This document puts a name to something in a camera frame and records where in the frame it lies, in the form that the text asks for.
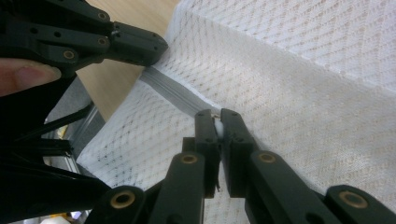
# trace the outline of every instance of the woven mesh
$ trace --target woven mesh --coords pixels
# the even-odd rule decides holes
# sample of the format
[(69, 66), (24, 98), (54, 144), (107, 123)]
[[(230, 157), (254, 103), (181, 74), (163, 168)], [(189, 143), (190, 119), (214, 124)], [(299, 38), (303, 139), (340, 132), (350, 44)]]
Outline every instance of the woven mesh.
[[(390, 0), (186, 0), (155, 67), (241, 113), (312, 189), (348, 184), (396, 212), (395, 29)], [(78, 161), (111, 186), (146, 189), (192, 125), (139, 82)], [(243, 200), (226, 192), (205, 203), (205, 223), (247, 222)]]

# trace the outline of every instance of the brass screw insert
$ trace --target brass screw insert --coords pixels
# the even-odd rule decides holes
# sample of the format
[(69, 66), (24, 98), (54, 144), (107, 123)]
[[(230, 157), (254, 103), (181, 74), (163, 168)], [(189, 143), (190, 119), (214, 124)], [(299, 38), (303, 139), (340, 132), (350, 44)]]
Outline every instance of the brass screw insert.
[(126, 208), (134, 203), (135, 198), (136, 197), (134, 196), (133, 192), (131, 192), (130, 190), (124, 190), (115, 194), (111, 198), (110, 205), (116, 209)]
[(351, 191), (342, 191), (338, 196), (344, 203), (355, 208), (366, 208), (369, 205), (363, 197)]
[(74, 59), (75, 55), (74, 55), (73, 51), (66, 50), (66, 51), (64, 52), (64, 57), (65, 57), (66, 59)]
[(276, 161), (275, 156), (273, 156), (273, 155), (271, 155), (269, 153), (266, 153), (266, 152), (263, 152), (262, 154), (260, 154), (259, 155), (259, 159), (261, 161), (263, 161), (263, 162), (266, 162), (266, 163), (272, 163), (272, 162)]
[(186, 164), (192, 164), (198, 161), (198, 158), (194, 155), (187, 155), (181, 158), (181, 161)]

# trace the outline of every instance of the white net bag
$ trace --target white net bag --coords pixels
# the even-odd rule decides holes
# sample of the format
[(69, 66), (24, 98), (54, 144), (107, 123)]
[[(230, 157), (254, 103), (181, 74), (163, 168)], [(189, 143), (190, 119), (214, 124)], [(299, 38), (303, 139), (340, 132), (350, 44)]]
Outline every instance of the white net bag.
[[(208, 105), (240, 113), (310, 188), (348, 184), (396, 211), (395, 30), (394, 1), (186, 0), (155, 68)], [(111, 186), (146, 189), (164, 178), (192, 124), (139, 82), (78, 161)], [(120, 159), (108, 166), (112, 154)], [(226, 192), (205, 203), (205, 223), (247, 222), (243, 202)]]

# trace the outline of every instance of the screw hole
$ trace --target screw hole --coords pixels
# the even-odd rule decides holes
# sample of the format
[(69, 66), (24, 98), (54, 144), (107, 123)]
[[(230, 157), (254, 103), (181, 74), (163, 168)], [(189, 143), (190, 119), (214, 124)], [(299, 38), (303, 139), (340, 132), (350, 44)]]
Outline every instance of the screw hole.
[(187, 155), (181, 158), (181, 161), (186, 164), (192, 164), (198, 161), (198, 158), (193, 155)]
[(134, 193), (130, 190), (125, 190), (120, 193), (115, 194), (111, 200), (110, 205), (116, 209), (122, 209), (133, 204), (135, 200)]
[(106, 14), (105, 14), (105, 13), (102, 13), (102, 12), (100, 12), (100, 13), (98, 14), (98, 17), (99, 17), (100, 19), (102, 19), (102, 20), (105, 20), (105, 19), (107, 18)]
[(106, 40), (103, 39), (103, 38), (99, 38), (98, 39), (98, 43), (101, 44), (101, 45), (105, 45), (106, 44)]
[(339, 197), (344, 203), (355, 208), (366, 208), (369, 205), (359, 194), (347, 190), (340, 192)]
[(261, 161), (267, 162), (267, 163), (272, 163), (272, 162), (276, 161), (275, 156), (265, 153), (265, 152), (259, 155), (259, 159)]
[(73, 51), (67, 50), (64, 52), (64, 57), (66, 59), (73, 59), (75, 57)]
[(36, 35), (38, 33), (38, 30), (36, 28), (31, 28), (30, 33)]

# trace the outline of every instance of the table surface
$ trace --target table surface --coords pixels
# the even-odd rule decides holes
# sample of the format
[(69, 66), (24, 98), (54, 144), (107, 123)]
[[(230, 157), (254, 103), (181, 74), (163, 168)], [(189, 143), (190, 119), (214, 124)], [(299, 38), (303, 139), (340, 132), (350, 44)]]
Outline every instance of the table surface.
[[(164, 36), (179, 0), (87, 0), (112, 21), (120, 21)], [(78, 77), (105, 120), (131, 91), (143, 67), (104, 60), (78, 70)]]

